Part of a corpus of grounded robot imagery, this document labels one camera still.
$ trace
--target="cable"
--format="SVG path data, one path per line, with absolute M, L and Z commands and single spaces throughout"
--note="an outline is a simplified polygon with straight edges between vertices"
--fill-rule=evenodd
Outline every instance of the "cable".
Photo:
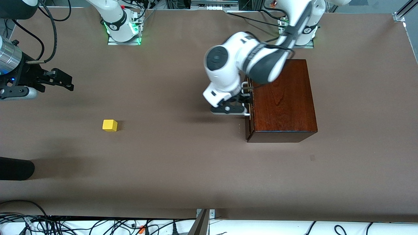
M 90 231 L 92 231 L 95 227 L 98 227 L 98 226 L 100 226 L 100 225 L 103 225 L 103 224 L 105 224 L 107 222 L 107 220 L 105 220 L 105 221 L 103 221 L 103 220 L 99 220 L 99 221 L 97 221 L 95 224 L 93 224 L 93 226 L 92 227 L 90 227 L 90 228 L 76 228 L 76 229 L 67 229 L 67 230 L 60 230 L 61 232 L 66 232 L 66 233 L 69 233 L 69 231 L 72 231 L 73 232 L 73 234 L 75 234 L 74 233 L 74 231 L 78 231 L 78 230 L 90 230 Z
M 15 25 L 17 25 L 19 28 L 21 28 L 23 31 L 27 32 L 29 35 L 31 35 L 32 37 L 34 37 L 36 40 L 38 40 L 38 42 L 41 44 L 41 53 L 39 54 L 39 56 L 36 58 L 36 60 L 39 60 L 42 56 L 43 53 L 45 51 L 45 45 L 43 44 L 42 40 L 40 38 L 38 38 L 35 34 L 29 32 L 29 30 L 25 29 L 23 26 L 21 26 L 16 20 L 12 20 Z
M 48 217 L 48 215 L 46 215 L 45 210 L 40 205 L 38 205 L 37 203 L 35 203 L 33 201 L 16 199 L 16 200 L 9 200 L 9 201 L 5 201 L 5 202 L 0 202 L 0 205 L 5 204 L 5 203 L 9 203 L 9 202 L 27 202 L 27 203 L 31 203 L 31 204 L 35 205 L 38 209 L 40 209 L 42 214 L 45 217 Z
M 150 235 L 153 235 L 154 233 L 156 233 L 156 232 L 158 232 L 158 234 L 160 233 L 160 229 L 162 229 L 163 227 L 167 227 L 167 226 L 169 226 L 169 225 L 171 225 L 171 224 L 173 224 L 173 223 L 175 223 L 175 222 L 180 222 L 180 221 L 185 221 L 185 220 L 195 220 L 195 219 L 181 219 L 181 220 L 175 220 L 175 221 L 173 221 L 173 222 L 171 222 L 171 223 L 168 223 L 168 224 L 166 224 L 166 225 L 163 225 L 163 226 L 161 226 L 161 227 L 159 227 L 156 231 L 154 231 L 154 232 L 152 232 Z
M 143 7 L 143 6 L 139 5 L 138 1 L 131 0 L 131 2 L 129 3 L 129 2 L 127 2 L 126 0 L 122 0 L 122 2 L 127 3 L 127 4 L 129 4 L 129 5 L 132 5 L 132 6 L 137 6 L 137 7 L 139 7 L 139 8 L 145 9 L 145 7 Z
M 3 34 L 6 33 L 6 38 L 9 36 L 9 27 L 7 26 L 7 21 L 9 19 L 4 19 L 4 25 L 6 26 L 6 28 L 3 30 Z
M 368 226 L 367 226 L 367 228 L 366 228 L 366 235 L 369 235 L 369 228 L 370 228 L 370 226 L 373 224 L 373 222 L 371 222 Z
M 180 9 L 180 8 L 177 6 L 177 4 L 175 4 L 175 2 L 178 2 L 178 1 L 173 1 L 173 0 L 170 0 L 170 2 L 172 2 L 173 6 L 175 6 L 177 9 Z
M 309 226 L 308 232 L 305 233 L 305 235 L 309 235 L 311 233 L 312 227 L 314 226 L 315 223 L 316 223 L 316 221 L 314 221 L 313 223 L 311 223 L 311 225 Z
M 276 17 L 276 16 L 274 16 L 274 15 L 270 14 L 270 12 L 268 12 L 268 11 L 266 11 L 266 10 L 264 10 L 264 9 L 259 10 L 259 12 L 264 12 L 264 13 L 266 13 L 268 16 L 270 16 L 271 18 L 273 18 L 273 19 L 275 19 L 275 20 L 281 20 L 281 17 Z
M 264 41 L 264 42 L 272 42 L 272 41 L 276 41 L 277 39 L 279 39 L 279 37 L 275 37 L 275 38 L 272 38 L 272 39 Z
M 344 235 L 347 235 L 347 233 L 345 232 L 345 229 L 341 226 L 341 225 L 335 225 L 334 226 L 334 231 L 335 231 L 335 233 L 336 234 L 338 234 L 338 235 L 342 235 L 341 233 L 339 233 L 338 231 L 337 231 L 337 228 L 341 228 L 342 229 L 342 231 L 344 232 Z
M 249 32 L 249 31 L 245 31 L 244 33 L 248 33 L 248 34 L 250 34 L 253 38 L 255 38 L 257 41 L 260 41 L 260 39 L 258 39 L 258 37 L 257 37 L 255 34 L 253 34 L 253 33 Z
M 137 18 L 134 18 L 133 20 L 137 20 L 137 19 L 141 19 L 141 17 L 143 17 L 145 14 L 145 9 L 142 10 L 142 14 L 140 16 L 138 16 Z
M 148 228 L 152 227 L 152 226 L 157 226 L 158 229 L 156 231 L 158 231 L 157 235 L 159 235 L 160 234 L 160 226 L 159 225 L 147 225 L 146 228 L 145 228 L 145 234 L 150 235 L 150 232 L 149 232 Z
M 172 235 L 178 235 L 177 225 L 176 225 L 175 220 L 173 220 L 173 234 Z
M 292 52 L 292 54 L 291 54 L 289 59 L 293 59 L 293 57 L 296 55 L 296 52 L 293 49 L 287 48 L 287 47 L 284 47 L 284 46 L 277 46 L 277 45 L 267 44 L 265 47 L 269 48 L 269 49 L 282 49 L 282 50 L 290 51 L 290 52 Z
M 251 0 L 248 0 L 248 2 L 243 6 L 243 7 L 241 7 L 241 9 L 240 10 L 243 10 L 244 9 L 244 7 L 246 7 L 249 3 L 251 2 Z
M 65 17 L 64 19 L 62 19 L 62 20 L 57 20 L 57 19 L 54 19 L 54 21 L 59 21 L 59 22 L 62 22 L 62 21 L 66 21 L 66 20 L 68 20 L 68 18 L 70 18 L 70 16 L 71 16 L 71 3 L 70 3 L 70 0 L 67 0 L 68 1 L 68 15 L 67 15 L 67 17 Z M 41 7 L 38 7 L 38 9 L 46 16 L 46 17 L 49 17 L 49 15 L 48 14 L 46 14 L 42 9 L 41 9 Z
M 48 15 L 49 15 L 49 19 L 51 20 L 51 23 L 52 23 L 52 29 L 53 29 L 53 31 L 54 31 L 54 48 L 53 48 L 53 50 L 52 50 L 52 53 L 51 53 L 51 55 L 46 59 L 46 60 L 44 60 L 43 61 L 43 63 L 47 63 L 47 62 L 49 62 L 50 60 L 52 60 L 52 58 L 55 56 L 55 53 L 56 53 L 56 46 L 57 46 L 57 43 L 58 43 L 58 37 L 57 37 L 57 35 L 56 35 L 56 26 L 55 26 L 55 21 L 54 21 L 54 18 L 52 17 L 52 15 L 51 15 L 51 12 L 49 11 L 49 9 L 48 9 L 48 7 L 45 5 L 45 3 L 43 3 L 42 2 L 42 0 L 38 0 L 38 2 L 43 6 L 43 8 L 45 8 L 45 10 L 46 10 L 46 12 L 48 13 Z
M 264 21 L 251 19 L 251 18 L 242 16 L 242 15 L 233 14 L 233 13 L 230 13 L 230 12 L 227 12 L 227 14 L 228 15 L 233 15 L 233 16 L 238 16 L 238 17 L 241 17 L 241 18 L 244 18 L 244 19 L 247 19 L 247 20 L 252 20 L 252 21 L 255 21 L 255 22 L 263 23 L 263 24 L 266 24 L 266 25 L 272 25 L 272 26 L 276 26 L 276 27 L 280 27 L 280 28 L 286 28 L 286 26 L 282 26 L 282 25 L 278 25 L 278 24 L 272 24 L 272 23 L 267 23 L 267 22 L 264 22 Z

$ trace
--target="table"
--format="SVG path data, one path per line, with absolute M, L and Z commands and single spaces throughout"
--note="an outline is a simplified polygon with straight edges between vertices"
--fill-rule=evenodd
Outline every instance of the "table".
M 21 23 L 49 56 L 49 19 L 37 12 Z M 216 208 L 231 219 L 418 222 L 418 66 L 390 14 L 323 16 L 315 49 L 295 56 L 307 60 L 318 133 L 279 144 L 247 143 L 244 119 L 212 115 L 202 96 L 208 48 L 237 31 L 267 40 L 274 26 L 161 10 L 142 45 L 107 46 L 94 8 L 56 25 L 58 51 L 43 68 L 72 75 L 75 90 L 47 87 L 35 100 L 0 104 L 2 156 L 37 165 L 32 180 L 0 182 L 1 200 L 31 199 L 52 215 L 193 217 Z M 22 30 L 12 38 L 39 53 Z M 104 119 L 123 130 L 101 130 Z

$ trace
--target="metal frame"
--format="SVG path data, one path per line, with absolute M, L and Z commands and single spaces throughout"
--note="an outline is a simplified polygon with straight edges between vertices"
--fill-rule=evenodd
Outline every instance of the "metal frame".
M 252 9 L 253 10 L 261 10 L 263 9 L 264 0 L 253 0 L 252 2 Z
M 201 209 L 197 211 L 198 217 L 194 221 L 190 231 L 187 235 L 207 235 L 209 228 L 209 220 L 211 216 L 215 216 L 215 212 L 210 212 L 210 209 Z
M 405 21 L 405 18 L 404 18 L 405 15 L 411 12 L 412 9 L 414 9 L 414 7 L 416 7 L 417 5 L 418 5 L 418 0 L 409 0 L 407 3 L 405 3 L 403 7 L 401 7 L 401 9 L 399 9 L 398 11 L 392 14 L 393 20 L 395 22 Z
M 170 0 L 166 0 L 167 3 L 167 8 L 168 9 L 179 9 L 178 5 L 177 5 L 177 1 L 170 1 Z
M 337 5 L 334 5 L 334 6 L 332 6 L 330 9 L 329 9 L 329 13 L 335 13 L 336 11 L 337 11 L 337 9 L 338 9 L 338 6 Z

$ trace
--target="black object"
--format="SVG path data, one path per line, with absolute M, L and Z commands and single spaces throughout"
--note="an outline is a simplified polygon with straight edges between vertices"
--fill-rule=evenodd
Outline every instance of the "black object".
M 29 6 L 22 0 L 0 0 L 0 18 L 12 20 L 27 20 L 32 17 L 38 4 Z
M 368 226 L 367 226 L 367 228 L 366 228 L 366 235 L 369 235 L 369 228 L 370 228 L 370 226 L 373 224 L 373 222 L 371 222 Z
M 243 113 L 245 107 L 242 104 L 251 104 L 252 96 L 250 93 L 238 94 L 229 100 L 219 102 L 218 107 L 211 107 L 212 113 Z
M 74 85 L 71 84 L 72 77 L 65 72 L 54 68 L 50 72 L 41 68 L 39 64 L 27 64 L 25 61 L 32 61 L 33 59 L 22 53 L 22 60 L 10 73 L 0 75 L 0 100 L 9 97 L 24 97 L 28 95 L 29 89 L 33 87 L 40 92 L 45 92 L 45 86 L 65 87 L 67 90 L 73 91 Z
M 15 25 L 17 25 L 19 28 L 21 28 L 27 34 L 29 34 L 30 36 L 32 36 L 33 38 L 35 38 L 36 40 L 38 40 L 38 42 L 41 44 L 41 53 L 36 58 L 36 60 L 41 59 L 41 57 L 43 56 L 43 53 L 45 51 L 45 45 L 43 44 L 43 41 L 40 38 L 38 38 L 35 34 L 31 33 L 29 30 L 27 30 L 25 27 L 21 26 L 16 20 L 12 20 L 12 21 L 13 21 L 13 23 L 15 23 Z
M 70 2 L 70 0 L 67 0 L 68 1 L 68 15 L 64 18 L 64 19 L 62 19 L 62 20 L 57 20 L 57 19 L 54 19 L 54 21 L 60 21 L 60 22 L 62 22 L 62 21 L 66 21 L 66 20 L 68 20 L 68 18 L 70 18 L 70 16 L 71 16 L 71 2 Z M 49 15 L 48 14 L 46 14 L 42 9 L 41 9 L 41 7 L 38 7 L 38 9 L 42 12 L 42 14 L 44 14 L 46 17 L 49 17 Z
M 35 171 L 29 160 L 0 157 L 0 180 L 27 180 Z
M 335 233 L 336 234 L 338 234 L 338 235 L 342 235 L 341 233 L 339 233 L 338 231 L 337 231 L 337 228 L 341 228 L 341 230 L 343 231 L 343 233 L 344 233 L 344 235 L 347 235 L 347 232 L 345 231 L 345 229 L 341 226 L 341 225 L 335 225 L 334 226 L 334 231 L 335 231 Z
M 173 220 L 173 235 L 178 235 L 176 221 Z
M 308 229 L 308 231 L 306 232 L 306 234 L 305 235 L 309 235 L 310 233 L 311 233 L 311 230 L 312 230 L 312 227 L 314 226 L 314 224 L 316 223 L 316 221 L 313 221 L 312 223 L 311 223 L 311 225 L 309 226 L 309 229 Z
M 107 27 L 112 31 L 117 31 L 119 28 L 126 22 L 127 15 L 125 11 L 122 11 L 123 15 L 122 17 L 116 21 L 116 22 L 107 22 L 104 20 L 104 23 L 107 25 Z
M 210 71 L 222 68 L 228 61 L 228 51 L 223 46 L 214 47 L 206 56 L 206 66 Z

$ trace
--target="brown wooden box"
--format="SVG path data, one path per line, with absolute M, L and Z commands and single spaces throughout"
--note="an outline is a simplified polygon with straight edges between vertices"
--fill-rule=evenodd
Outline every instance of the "brown wooden box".
M 287 60 L 280 76 L 252 91 L 246 118 L 250 143 L 296 143 L 318 131 L 314 101 L 304 59 Z

